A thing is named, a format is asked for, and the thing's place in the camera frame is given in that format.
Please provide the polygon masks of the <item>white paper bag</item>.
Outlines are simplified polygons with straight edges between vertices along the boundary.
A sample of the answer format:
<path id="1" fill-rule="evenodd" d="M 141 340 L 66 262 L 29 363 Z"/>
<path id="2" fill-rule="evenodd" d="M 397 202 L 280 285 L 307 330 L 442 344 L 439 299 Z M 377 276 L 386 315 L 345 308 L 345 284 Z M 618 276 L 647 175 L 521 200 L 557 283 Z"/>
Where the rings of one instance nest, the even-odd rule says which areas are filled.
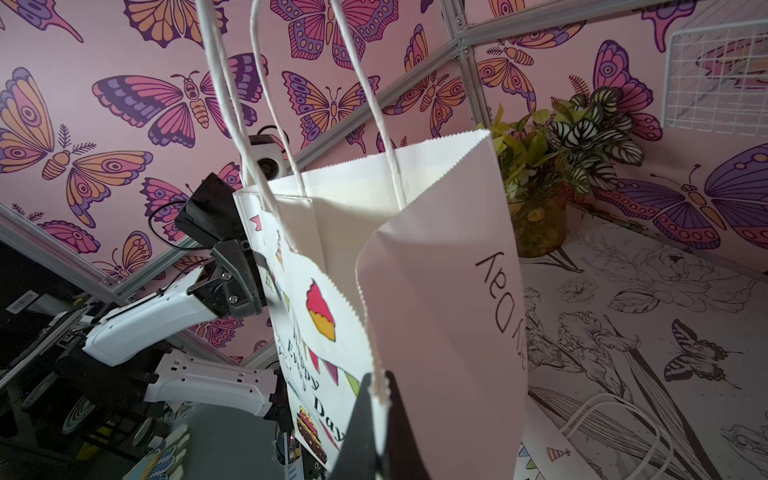
<path id="1" fill-rule="evenodd" d="M 475 129 L 267 181 L 212 4 L 197 11 L 242 162 L 234 195 L 291 419 L 329 471 L 371 374 L 377 475 L 394 373 L 430 479 L 510 479 L 525 424 L 525 303 L 491 133 Z"/>
<path id="2" fill-rule="evenodd" d="M 546 388 L 528 394 L 515 479 L 674 479 L 675 449 L 663 427 L 611 394 L 585 402 Z"/>

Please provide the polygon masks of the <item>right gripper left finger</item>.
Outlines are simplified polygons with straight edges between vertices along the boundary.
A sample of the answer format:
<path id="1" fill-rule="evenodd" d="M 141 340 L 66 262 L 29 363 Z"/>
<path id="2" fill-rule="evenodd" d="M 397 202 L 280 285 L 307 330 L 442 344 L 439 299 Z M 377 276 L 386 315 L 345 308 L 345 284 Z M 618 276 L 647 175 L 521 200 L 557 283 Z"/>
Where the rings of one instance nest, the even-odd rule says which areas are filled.
<path id="1" fill-rule="evenodd" d="M 330 471 L 329 480 L 374 480 L 378 454 L 375 446 L 373 410 L 370 394 L 371 374 L 360 384 L 346 438 Z"/>

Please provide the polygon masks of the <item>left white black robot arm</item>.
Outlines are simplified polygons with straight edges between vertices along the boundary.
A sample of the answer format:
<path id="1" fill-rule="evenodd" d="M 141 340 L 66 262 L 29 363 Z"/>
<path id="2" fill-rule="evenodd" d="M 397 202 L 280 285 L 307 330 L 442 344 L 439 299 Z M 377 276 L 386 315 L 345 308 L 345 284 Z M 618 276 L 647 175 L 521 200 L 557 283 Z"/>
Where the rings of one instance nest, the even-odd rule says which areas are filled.
<path id="1" fill-rule="evenodd" d="M 210 259 L 155 294 L 98 315 L 86 338 L 57 359 L 56 373 L 90 402 L 120 410 L 140 401 L 190 401 L 273 421 L 288 410 L 279 370 L 200 359 L 169 342 L 192 326 L 245 319 L 267 305 L 234 192 L 211 173 L 190 199 L 176 204 L 175 225 L 209 250 Z"/>

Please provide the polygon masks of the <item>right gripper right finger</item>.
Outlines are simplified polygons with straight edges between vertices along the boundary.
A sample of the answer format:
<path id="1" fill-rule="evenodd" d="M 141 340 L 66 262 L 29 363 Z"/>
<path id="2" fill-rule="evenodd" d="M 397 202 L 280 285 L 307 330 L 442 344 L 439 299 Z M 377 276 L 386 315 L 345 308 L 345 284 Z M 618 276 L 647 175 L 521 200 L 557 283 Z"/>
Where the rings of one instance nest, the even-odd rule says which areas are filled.
<path id="1" fill-rule="evenodd" d="M 393 372 L 387 371 L 391 406 L 383 454 L 383 478 L 389 480 L 430 480 Z"/>

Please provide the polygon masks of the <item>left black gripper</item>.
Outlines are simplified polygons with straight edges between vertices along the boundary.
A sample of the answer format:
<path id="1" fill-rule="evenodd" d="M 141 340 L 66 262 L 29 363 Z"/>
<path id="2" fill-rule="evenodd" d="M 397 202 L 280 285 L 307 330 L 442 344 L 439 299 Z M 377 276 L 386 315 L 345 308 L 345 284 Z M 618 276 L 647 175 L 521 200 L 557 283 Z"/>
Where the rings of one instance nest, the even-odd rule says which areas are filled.
<path id="1" fill-rule="evenodd" d="M 218 318 L 244 319 L 263 313 L 266 296 L 254 251 L 247 240 L 218 242 L 187 294 Z"/>

